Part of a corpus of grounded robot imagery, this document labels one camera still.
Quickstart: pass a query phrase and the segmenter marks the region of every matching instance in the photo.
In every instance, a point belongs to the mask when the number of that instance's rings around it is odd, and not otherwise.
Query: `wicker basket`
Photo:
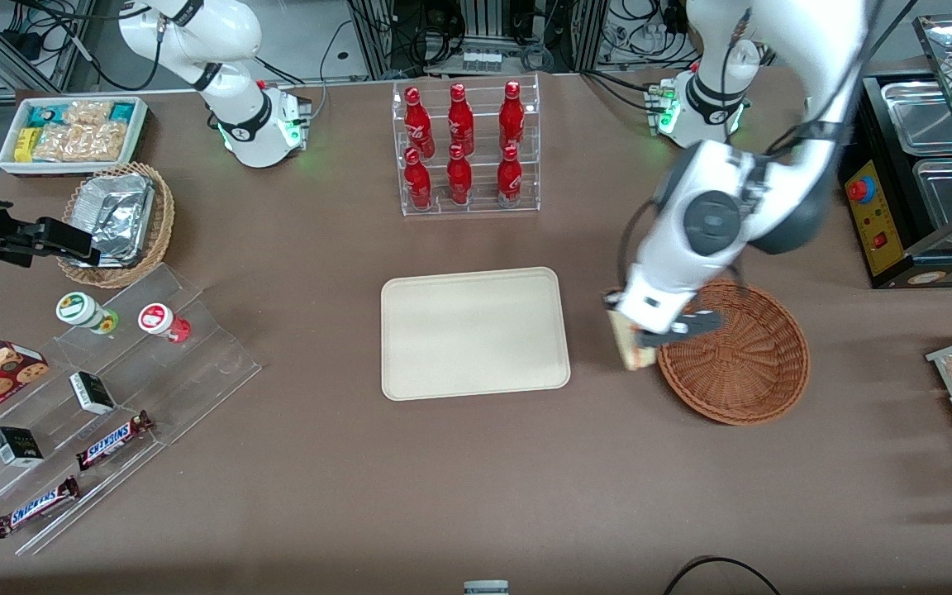
[[[756,287],[715,279],[699,307],[721,312],[711,334],[660,348],[660,369],[690,407],[733,426],[774,421],[803,395],[810,355],[785,307]]]
[[[63,259],[58,259],[57,264],[64,271],[65,276],[76,283],[93,285],[102,289],[127,287],[130,283],[144,278],[149,271],[154,270],[156,265],[164,259],[167,245],[171,241],[171,225],[174,223],[174,199],[171,198],[171,188],[167,188],[164,178],[159,176],[155,169],[144,163],[128,163],[112,167],[112,169],[106,169],[105,172],[94,174],[94,177],[110,178],[123,174],[144,174],[156,183],[154,206],[152,206],[154,211],[149,215],[149,230],[146,233],[142,260],[136,266],[128,269],[84,269],[73,267],[71,264],[65,263]],[[72,199],[64,207],[64,221],[72,218],[72,208],[75,208],[79,188],[76,188],[76,191],[72,193]]]

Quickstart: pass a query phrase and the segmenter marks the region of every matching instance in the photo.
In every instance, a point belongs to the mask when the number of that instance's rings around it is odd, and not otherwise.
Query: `acrylic display stand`
[[[524,169],[521,177],[521,196],[513,208],[498,204],[498,165],[502,162],[502,147],[498,140],[498,112],[506,97],[506,82],[516,80],[521,84],[521,104],[524,104],[524,140],[519,150],[518,161]],[[450,88],[434,80],[408,80],[395,83],[393,88],[392,124],[396,135],[396,166],[399,169],[399,196],[403,215],[442,215],[465,213],[513,213],[537,211],[541,205],[540,151],[540,98],[539,79],[536,76],[488,76],[487,78],[464,79],[465,94],[473,108],[476,128],[476,151],[469,155],[473,169],[473,196],[468,206],[460,207],[450,200],[450,186],[446,179],[446,165],[450,162],[450,129],[446,114],[450,111]],[[407,180],[403,170],[407,167],[403,151],[409,146],[407,136],[407,102],[403,91],[407,87],[421,91],[421,102],[431,117],[431,136],[436,143],[436,153],[426,159],[424,166],[431,175],[431,208],[418,211],[413,207],[407,192]]]
[[[105,302],[120,316],[111,335],[72,327],[40,348],[50,372],[0,406],[0,426],[31,430],[45,460],[22,469],[0,459],[0,516],[47,493],[69,475],[75,475],[83,496],[26,523],[2,540],[4,547],[17,555],[42,550],[259,372],[245,347],[219,327],[198,300],[199,294],[167,264],[160,264]],[[137,327],[140,309],[151,302],[162,302],[189,321],[193,330],[185,342],[169,343]],[[69,376],[80,369],[102,378],[117,403],[111,413],[80,409],[69,384]],[[155,428],[80,473],[76,453],[142,410]]]

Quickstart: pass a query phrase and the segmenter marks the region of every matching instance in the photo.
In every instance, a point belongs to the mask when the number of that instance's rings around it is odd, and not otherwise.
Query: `white robotic arm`
[[[262,89],[238,61],[255,57],[262,41],[252,8],[235,0],[149,0],[121,12],[143,7],[152,11],[121,19],[124,41],[200,92],[238,161],[267,167],[306,148],[309,102]]]
[[[730,34],[706,33],[710,27],[702,25],[700,15],[717,14],[706,10],[710,4],[724,10],[745,5],[740,18],[750,19],[748,27],[755,27],[798,72],[809,95],[805,121],[816,121],[798,129],[802,140],[791,165],[717,140],[702,140],[683,152],[658,188],[659,217],[616,302],[617,312],[658,335],[685,335],[685,325],[679,325],[684,306],[745,245],[777,254],[816,234],[827,207],[827,193],[817,192],[816,185],[823,174],[831,174],[839,129],[862,67],[862,0],[691,0],[691,22],[704,31],[707,44],[701,71],[713,67],[709,55],[726,56],[731,51],[725,46],[736,46],[736,23],[729,26]],[[692,12],[692,7],[700,10]]]

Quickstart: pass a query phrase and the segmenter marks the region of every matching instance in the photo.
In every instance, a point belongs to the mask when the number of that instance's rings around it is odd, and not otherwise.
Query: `brown table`
[[[952,593],[952,411],[922,357],[952,343],[952,290],[869,290],[841,197],[808,247],[743,257],[806,332],[805,397],[767,426],[707,421],[657,369],[623,372],[597,298],[676,150],[586,80],[540,80],[543,211],[478,220],[400,215],[390,84],[334,87],[310,150],[266,170],[223,150],[196,94],[148,95],[167,261],[267,368],[43,553],[0,547],[0,593],[658,593],[705,554],[786,594]],[[802,91],[771,68],[751,97],[737,143],[763,148]],[[57,214],[75,184],[4,174],[0,196]],[[559,275],[567,387],[384,398],[383,283],[530,266]],[[0,338],[60,334],[71,289],[52,259],[0,264]]]

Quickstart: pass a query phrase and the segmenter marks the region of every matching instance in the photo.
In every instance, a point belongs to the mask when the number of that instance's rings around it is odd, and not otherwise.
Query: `red bottle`
[[[521,200],[521,176],[524,169],[516,161],[516,145],[506,145],[498,165],[498,204],[513,208]]]
[[[418,211],[427,211],[431,208],[431,178],[428,169],[421,163],[421,154],[413,147],[407,147],[404,152],[407,158],[407,168],[403,170],[403,177],[407,178],[407,191],[411,195],[413,208]]]
[[[428,110],[421,105],[421,92],[417,87],[407,87],[407,135],[411,146],[421,152],[423,159],[431,159],[436,154],[436,143],[431,139],[431,118]]]
[[[446,165],[446,177],[450,180],[450,200],[457,206],[469,204],[473,193],[473,169],[465,158],[464,148],[454,143],[450,146],[450,162]]]
[[[450,142],[461,145],[466,155],[476,151],[473,108],[465,99],[465,86],[462,83],[450,85],[450,113],[446,114],[446,120],[450,124]]]
[[[502,150],[509,144],[521,146],[521,140],[524,140],[524,105],[521,104],[521,84],[515,80],[506,83],[506,101],[498,113],[498,127]]]

